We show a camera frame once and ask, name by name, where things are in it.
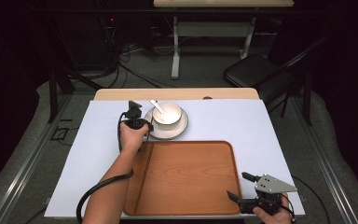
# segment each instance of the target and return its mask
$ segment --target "white table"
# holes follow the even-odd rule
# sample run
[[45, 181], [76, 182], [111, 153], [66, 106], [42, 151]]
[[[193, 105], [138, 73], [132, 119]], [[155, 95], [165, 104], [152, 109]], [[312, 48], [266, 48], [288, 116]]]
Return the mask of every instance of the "white table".
[[[267, 109], [263, 102], [257, 99], [253, 89], [101, 90], [97, 95], [96, 100], [89, 104], [45, 217], [76, 217], [79, 199], [100, 180], [118, 155], [117, 121], [121, 112], [128, 110], [130, 99], [136, 100], [143, 106], [141, 108], [143, 116], [152, 108], [148, 102], [152, 98], [149, 97], [160, 102], [172, 99], [171, 102], [181, 106], [189, 116], [189, 123], [187, 129], [174, 139], [176, 141], [229, 142], [234, 150], [242, 198], [255, 197], [255, 183], [241, 178], [241, 172], [252, 175], [269, 174], [294, 185]], [[204, 96], [211, 96], [213, 99], [201, 100]], [[291, 192], [289, 198], [296, 214], [305, 215], [298, 194]], [[202, 218], [249, 216], [251, 215], [237, 214], [202, 216]]]

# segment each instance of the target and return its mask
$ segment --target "human hand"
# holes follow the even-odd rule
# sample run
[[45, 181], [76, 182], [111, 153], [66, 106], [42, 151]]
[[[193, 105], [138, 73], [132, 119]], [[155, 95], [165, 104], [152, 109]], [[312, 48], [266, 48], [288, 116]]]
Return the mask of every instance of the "human hand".
[[[282, 196], [282, 206], [289, 207], [289, 201], [287, 198]], [[255, 207], [253, 212], [266, 224], [291, 224], [292, 220], [288, 211], [280, 208], [277, 214], [270, 216], [262, 208]]]
[[124, 122], [120, 123], [120, 142], [123, 150], [137, 151], [144, 141], [145, 134], [149, 131], [147, 124], [141, 129], [135, 130], [127, 126]]

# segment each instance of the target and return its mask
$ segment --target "human arm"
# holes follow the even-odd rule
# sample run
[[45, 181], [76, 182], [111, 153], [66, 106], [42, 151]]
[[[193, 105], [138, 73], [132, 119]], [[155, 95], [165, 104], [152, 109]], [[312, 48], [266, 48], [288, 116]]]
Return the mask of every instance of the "human arm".
[[[287, 193], [282, 193], [282, 206], [289, 207]], [[291, 224], [292, 220], [288, 211], [280, 208], [277, 214], [270, 216], [262, 208], [255, 207], [253, 212], [266, 224]]]
[[[121, 153], [101, 181], [131, 172], [133, 160], [143, 142], [144, 135], [148, 131], [147, 125], [139, 130], [133, 130], [124, 122], [120, 123], [120, 129]], [[119, 223], [126, 202], [129, 183], [130, 180], [127, 178], [95, 191], [89, 197], [83, 223]]]

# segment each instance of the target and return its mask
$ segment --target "wooden table edge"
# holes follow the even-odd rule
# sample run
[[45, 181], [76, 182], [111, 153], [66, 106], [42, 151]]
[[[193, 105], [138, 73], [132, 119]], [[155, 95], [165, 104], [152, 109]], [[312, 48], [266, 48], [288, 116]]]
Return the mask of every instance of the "wooden table edge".
[[174, 88], [174, 89], [100, 89], [95, 101], [115, 100], [201, 100], [213, 99], [255, 99], [258, 93], [253, 88]]

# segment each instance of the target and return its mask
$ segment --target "white saucer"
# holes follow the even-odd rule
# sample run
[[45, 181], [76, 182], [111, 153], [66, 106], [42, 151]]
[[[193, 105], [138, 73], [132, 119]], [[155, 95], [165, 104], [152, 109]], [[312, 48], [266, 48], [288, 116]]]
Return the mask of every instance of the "white saucer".
[[[145, 119], [149, 122], [152, 119], [153, 110], [154, 110], [154, 108], [149, 110], [145, 115]], [[150, 132], [150, 134], [153, 137], [155, 137], [157, 139], [172, 139], [185, 131], [185, 129], [187, 128], [187, 124], [188, 124], [188, 116], [187, 116], [187, 113], [185, 112], [185, 110], [182, 109], [182, 117], [180, 118], [178, 123], [174, 125], [174, 129], [172, 129], [172, 130], [162, 129], [161, 124], [158, 124], [154, 119], [153, 119], [153, 122], [151, 122], [151, 123], [154, 126], [154, 131]]]

